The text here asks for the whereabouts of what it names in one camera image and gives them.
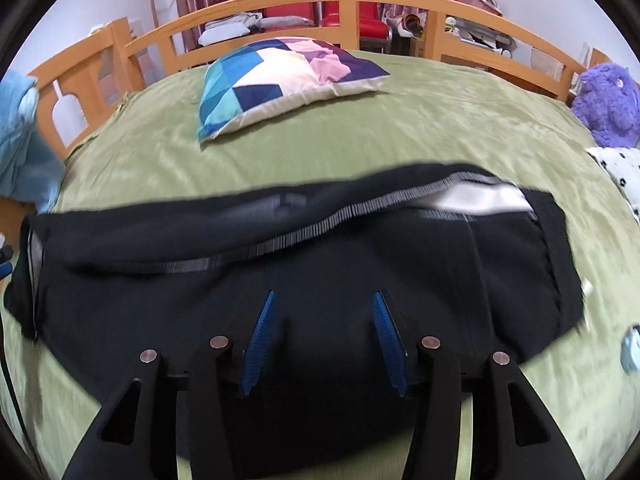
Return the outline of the light blue plush blanket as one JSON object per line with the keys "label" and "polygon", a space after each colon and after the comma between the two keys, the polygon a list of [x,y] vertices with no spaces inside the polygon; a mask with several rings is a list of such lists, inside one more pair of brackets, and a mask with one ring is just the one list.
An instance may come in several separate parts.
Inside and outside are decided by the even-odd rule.
{"label": "light blue plush blanket", "polygon": [[1,196],[46,214],[58,201],[65,166],[38,130],[36,82],[15,70],[2,77]]}

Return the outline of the small light blue case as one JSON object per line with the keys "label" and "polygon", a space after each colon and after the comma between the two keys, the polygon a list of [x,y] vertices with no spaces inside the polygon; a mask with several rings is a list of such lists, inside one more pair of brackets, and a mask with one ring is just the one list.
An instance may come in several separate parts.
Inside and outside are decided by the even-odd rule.
{"label": "small light blue case", "polygon": [[631,325],[620,343],[620,365],[626,372],[640,370],[640,325]]}

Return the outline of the colourful geometric pillow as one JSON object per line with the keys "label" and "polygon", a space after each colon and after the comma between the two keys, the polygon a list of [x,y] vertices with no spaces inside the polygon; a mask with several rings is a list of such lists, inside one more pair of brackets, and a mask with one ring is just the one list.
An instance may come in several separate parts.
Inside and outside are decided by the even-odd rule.
{"label": "colourful geometric pillow", "polygon": [[315,102],[381,90],[384,68],[328,42],[277,37],[244,44],[208,66],[198,140],[214,140]]}

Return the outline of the black pants with white stripe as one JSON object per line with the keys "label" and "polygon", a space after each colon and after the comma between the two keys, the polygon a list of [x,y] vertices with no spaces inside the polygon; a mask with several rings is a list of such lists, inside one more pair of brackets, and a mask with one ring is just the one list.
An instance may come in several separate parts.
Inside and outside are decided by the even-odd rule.
{"label": "black pants with white stripe", "polygon": [[503,351],[519,368],[584,312],[553,196],[443,164],[30,216],[4,304],[103,406],[142,351],[184,372],[273,294],[268,358],[226,420],[238,479],[258,479],[413,434],[416,404],[378,344],[377,292],[410,338]]}

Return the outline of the white black-flower pillow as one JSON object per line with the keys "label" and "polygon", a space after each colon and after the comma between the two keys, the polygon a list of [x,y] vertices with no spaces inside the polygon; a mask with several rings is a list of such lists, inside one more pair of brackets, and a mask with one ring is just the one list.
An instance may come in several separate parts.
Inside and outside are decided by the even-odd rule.
{"label": "white black-flower pillow", "polygon": [[639,221],[640,155],[638,148],[587,148],[590,157],[608,174]]}

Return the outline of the left red chair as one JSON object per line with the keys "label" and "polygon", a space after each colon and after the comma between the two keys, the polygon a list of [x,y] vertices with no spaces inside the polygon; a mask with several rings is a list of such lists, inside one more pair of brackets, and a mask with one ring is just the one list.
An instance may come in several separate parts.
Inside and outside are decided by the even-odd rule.
{"label": "left red chair", "polygon": [[312,27],[315,24],[314,5],[311,2],[268,6],[262,11],[259,22],[259,26],[265,30]]}

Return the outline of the green fleece bed blanket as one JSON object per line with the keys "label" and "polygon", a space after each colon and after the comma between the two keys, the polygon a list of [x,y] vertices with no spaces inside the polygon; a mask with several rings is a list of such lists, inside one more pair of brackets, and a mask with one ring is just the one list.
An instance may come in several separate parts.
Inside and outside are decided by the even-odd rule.
{"label": "green fleece bed blanket", "polygon": [[201,68],[128,96],[73,150],[56,208],[103,209],[366,174],[403,162],[472,162],[548,191],[592,289],[574,332],[528,364],[584,474],[619,477],[639,431],[639,379],[618,346],[639,318],[639,228],[590,136],[558,101],[478,70],[377,55],[378,93],[317,102],[196,140]]}

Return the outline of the purple plush toy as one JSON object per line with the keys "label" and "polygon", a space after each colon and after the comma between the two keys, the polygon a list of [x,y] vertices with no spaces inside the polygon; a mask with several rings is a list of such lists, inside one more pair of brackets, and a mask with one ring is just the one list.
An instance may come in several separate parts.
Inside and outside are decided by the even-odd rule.
{"label": "purple plush toy", "polygon": [[639,86],[625,67],[603,63],[583,72],[572,112],[601,148],[639,143]]}

